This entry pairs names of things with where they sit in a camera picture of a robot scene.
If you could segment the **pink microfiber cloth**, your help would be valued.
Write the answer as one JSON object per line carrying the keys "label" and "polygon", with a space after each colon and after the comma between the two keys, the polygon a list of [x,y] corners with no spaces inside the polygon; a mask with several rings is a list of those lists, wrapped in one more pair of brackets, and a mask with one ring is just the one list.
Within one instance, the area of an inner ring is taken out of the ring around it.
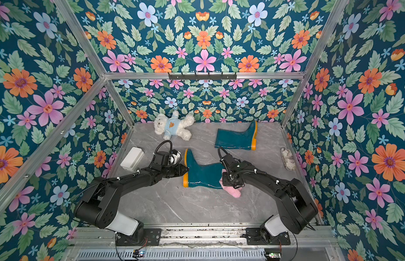
{"label": "pink microfiber cloth", "polygon": [[222,189],[223,189],[224,191],[226,191],[226,192],[227,192],[229,195],[231,195],[232,197],[234,197],[234,198],[240,198],[240,197],[241,197],[241,190],[242,190],[242,188],[237,188],[237,189],[235,189],[234,187],[225,186],[225,185],[223,184],[223,178],[220,179],[219,183],[220,183]]}

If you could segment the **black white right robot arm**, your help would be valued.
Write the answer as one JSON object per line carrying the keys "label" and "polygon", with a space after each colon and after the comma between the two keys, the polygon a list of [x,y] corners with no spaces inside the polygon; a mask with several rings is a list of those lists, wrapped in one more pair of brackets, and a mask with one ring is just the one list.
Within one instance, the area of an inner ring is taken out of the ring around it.
{"label": "black white right robot arm", "polygon": [[275,201],[278,214],[271,216],[261,226],[268,235],[276,237],[284,232],[300,234],[318,215],[315,201],[300,180],[277,178],[229,153],[220,156],[220,162],[226,170],[223,174],[224,186],[237,189],[248,184]]}

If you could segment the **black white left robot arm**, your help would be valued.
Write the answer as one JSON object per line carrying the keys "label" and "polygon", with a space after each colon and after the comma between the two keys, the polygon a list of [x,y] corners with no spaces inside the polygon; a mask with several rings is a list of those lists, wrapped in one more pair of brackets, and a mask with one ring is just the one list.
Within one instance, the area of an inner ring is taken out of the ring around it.
{"label": "black white left robot arm", "polygon": [[123,177],[99,177],[87,188],[75,207],[75,217],[101,229],[133,236],[140,222],[119,210],[123,196],[135,190],[151,187],[162,179],[182,177],[189,168],[181,164],[180,152],[157,152],[149,166]]}

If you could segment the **teal rubber boot orange sole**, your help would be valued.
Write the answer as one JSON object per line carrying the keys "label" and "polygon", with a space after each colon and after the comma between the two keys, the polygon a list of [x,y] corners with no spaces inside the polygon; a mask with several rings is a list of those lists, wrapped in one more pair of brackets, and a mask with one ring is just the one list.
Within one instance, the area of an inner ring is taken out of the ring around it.
{"label": "teal rubber boot orange sole", "polygon": [[191,149],[186,149],[184,162],[188,168],[188,172],[183,176],[182,184],[184,188],[222,189],[220,181],[222,179],[223,165],[221,163],[199,165]]}

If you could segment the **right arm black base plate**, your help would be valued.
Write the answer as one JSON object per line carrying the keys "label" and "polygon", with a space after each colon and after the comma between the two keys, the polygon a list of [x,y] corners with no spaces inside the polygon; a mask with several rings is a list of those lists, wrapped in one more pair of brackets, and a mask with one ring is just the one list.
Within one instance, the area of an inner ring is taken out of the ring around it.
{"label": "right arm black base plate", "polygon": [[241,235],[245,238],[248,245],[273,245],[287,246],[291,244],[290,236],[287,232],[278,236],[271,236],[264,228],[246,228],[245,233]]}

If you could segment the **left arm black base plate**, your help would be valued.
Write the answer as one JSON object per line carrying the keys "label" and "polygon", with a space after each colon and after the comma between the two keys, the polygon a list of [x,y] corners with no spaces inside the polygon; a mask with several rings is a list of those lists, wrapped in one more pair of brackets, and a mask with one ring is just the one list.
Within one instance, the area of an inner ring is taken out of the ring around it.
{"label": "left arm black base plate", "polygon": [[162,230],[159,228],[139,228],[131,236],[118,234],[116,246],[159,246]]}

